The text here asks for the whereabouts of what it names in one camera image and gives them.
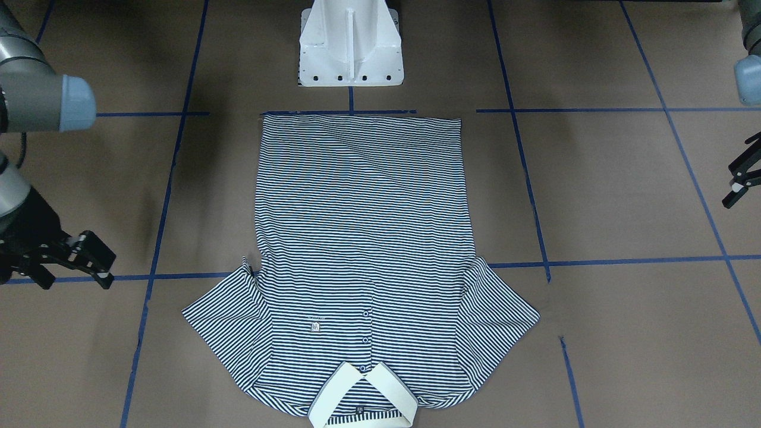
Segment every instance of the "polo shirt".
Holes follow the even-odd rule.
[[[263,121],[261,271],[244,259],[186,320],[246,394],[315,427],[471,397],[539,314],[476,255],[460,121]]]

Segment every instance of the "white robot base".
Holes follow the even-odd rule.
[[[394,86],[404,81],[399,13],[384,0],[315,0],[301,13],[303,86]]]

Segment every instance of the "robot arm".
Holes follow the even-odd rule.
[[[734,65],[737,93],[740,102],[752,106],[761,104],[761,0],[739,0],[743,22],[743,45],[748,56]],[[745,140],[748,149],[729,164],[732,173],[731,192],[721,201],[731,208],[748,189],[761,184],[761,170],[749,171],[761,160],[761,133]]]
[[[88,129],[95,96],[82,78],[57,75],[0,2],[0,133]]]
[[[95,98],[82,78],[57,75],[0,2],[0,133],[90,128]],[[44,289],[56,278],[43,264],[86,272],[104,288],[116,255],[93,233],[61,230],[53,208],[0,152],[0,283],[29,276]]]

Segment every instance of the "shirt collar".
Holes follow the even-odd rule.
[[[331,415],[346,393],[363,378],[390,401],[402,416],[328,425]],[[415,396],[385,364],[378,363],[369,373],[363,375],[351,364],[343,362],[320,389],[308,416],[314,428],[409,428],[417,410],[418,401]]]

